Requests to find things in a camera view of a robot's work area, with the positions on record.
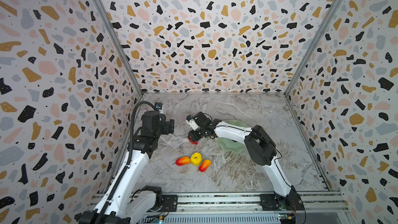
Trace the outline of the red fake strawberry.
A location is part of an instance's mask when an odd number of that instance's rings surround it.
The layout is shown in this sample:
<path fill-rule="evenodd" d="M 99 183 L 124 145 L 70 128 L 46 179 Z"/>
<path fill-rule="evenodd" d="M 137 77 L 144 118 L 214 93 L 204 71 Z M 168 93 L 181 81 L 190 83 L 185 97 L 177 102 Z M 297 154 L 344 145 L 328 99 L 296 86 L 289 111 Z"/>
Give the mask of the red fake strawberry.
<path fill-rule="evenodd" d="M 189 142 L 193 145 L 198 145 L 198 141 L 189 140 Z"/>

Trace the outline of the yellow fake bell pepper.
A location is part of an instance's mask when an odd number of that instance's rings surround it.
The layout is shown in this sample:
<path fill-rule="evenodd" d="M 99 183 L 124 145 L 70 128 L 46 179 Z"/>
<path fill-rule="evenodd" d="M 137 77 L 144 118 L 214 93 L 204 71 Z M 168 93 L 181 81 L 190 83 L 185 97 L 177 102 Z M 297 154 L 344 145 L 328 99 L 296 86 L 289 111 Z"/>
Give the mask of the yellow fake bell pepper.
<path fill-rule="evenodd" d="M 190 162 L 194 166 L 200 166 L 202 161 L 203 161 L 203 158 L 199 152 L 195 152 L 190 158 Z"/>

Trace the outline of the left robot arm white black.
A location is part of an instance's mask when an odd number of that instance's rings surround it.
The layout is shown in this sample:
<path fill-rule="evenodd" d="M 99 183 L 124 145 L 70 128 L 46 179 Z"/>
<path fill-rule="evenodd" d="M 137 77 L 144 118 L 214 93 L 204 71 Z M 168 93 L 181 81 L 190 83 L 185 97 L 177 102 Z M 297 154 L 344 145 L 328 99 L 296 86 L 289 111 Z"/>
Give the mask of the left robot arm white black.
<path fill-rule="evenodd" d="M 174 133 L 175 121 L 168 120 L 159 111 L 147 111 L 142 115 L 142 125 L 130 138 L 128 152 L 115 180 L 96 205 L 94 210 L 85 211 L 81 224 L 136 224 L 149 210 L 162 208 L 162 189 L 146 186 L 138 197 L 131 194 L 144 167 L 158 148 L 162 135 Z"/>

